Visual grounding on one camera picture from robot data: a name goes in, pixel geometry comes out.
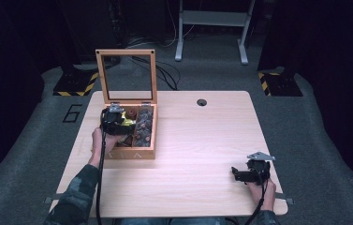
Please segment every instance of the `lid frame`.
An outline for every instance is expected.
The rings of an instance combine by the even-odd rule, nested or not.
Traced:
[[[109,87],[107,86],[106,69],[105,69],[105,56],[137,56],[145,55],[150,57],[150,71],[151,71],[151,96],[152,98],[110,98]],[[155,65],[155,50],[129,50],[129,49],[102,49],[96,50],[96,60],[98,66],[98,73],[103,91],[103,98],[106,106],[111,103],[117,102],[120,104],[142,104],[157,102],[157,89],[156,89],[156,65]]]

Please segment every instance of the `light wood tabletop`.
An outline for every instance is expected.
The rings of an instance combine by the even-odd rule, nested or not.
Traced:
[[[206,106],[199,106],[198,99]],[[57,193],[91,156],[92,131],[104,108],[94,92]],[[100,214],[103,218],[231,217],[252,215],[248,186],[231,167],[247,171],[248,155],[269,154],[260,124],[244,91],[159,91],[155,159],[105,161]],[[277,192],[283,192],[273,164]],[[95,203],[91,216],[95,216]],[[287,212],[284,200],[274,212]]]

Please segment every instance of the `gray floor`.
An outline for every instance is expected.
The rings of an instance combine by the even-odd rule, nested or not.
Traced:
[[[303,97],[266,97],[256,72],[263,37],[253,37],[247,50],[248,66],[240,63],[237,38],[187,40],[179,63],[174,61],[175,43],[167,48],[138,48],[155,48],[157,60],[178,68],[180,90],[250,93],[267,145],[277,157],[274,166],[282,188],[295,201],[288,213],[279,217],[281,223],[353,224],[353,172],[324,131],[310,84],[297,75]],[[48,214],[50,206],[43,200],[57,189],[92,95],[53,96],[52,89],[61,75],[60,68],[42,74],[46,84],[42,102],[0,165],[0,224],[40,224]],[[95,90],[100,90],[99,80]],[[158,80],[158,90],[169,88]],[[82,105],[73,108],[81,112],[77,122],[62,123],[72,104]]]

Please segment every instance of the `camouflage sleeve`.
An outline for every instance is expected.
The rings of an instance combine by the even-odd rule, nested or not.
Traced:
[[[273,211],[263,210],[257,214],[257,225],[280,225]]]
[[[71,180],[66,192],[48,214],[44,224],[86,224],[98,178],[99,170],[92,165],[85,165]]]

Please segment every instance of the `open wooden box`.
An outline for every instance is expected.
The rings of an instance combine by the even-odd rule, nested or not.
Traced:
[[[106,62],[120,63],[107,68]],[[157,123],[154,50],[96,50],[105,107],[120,106],[123,124],[136,124],[105,159],[154,159]]]

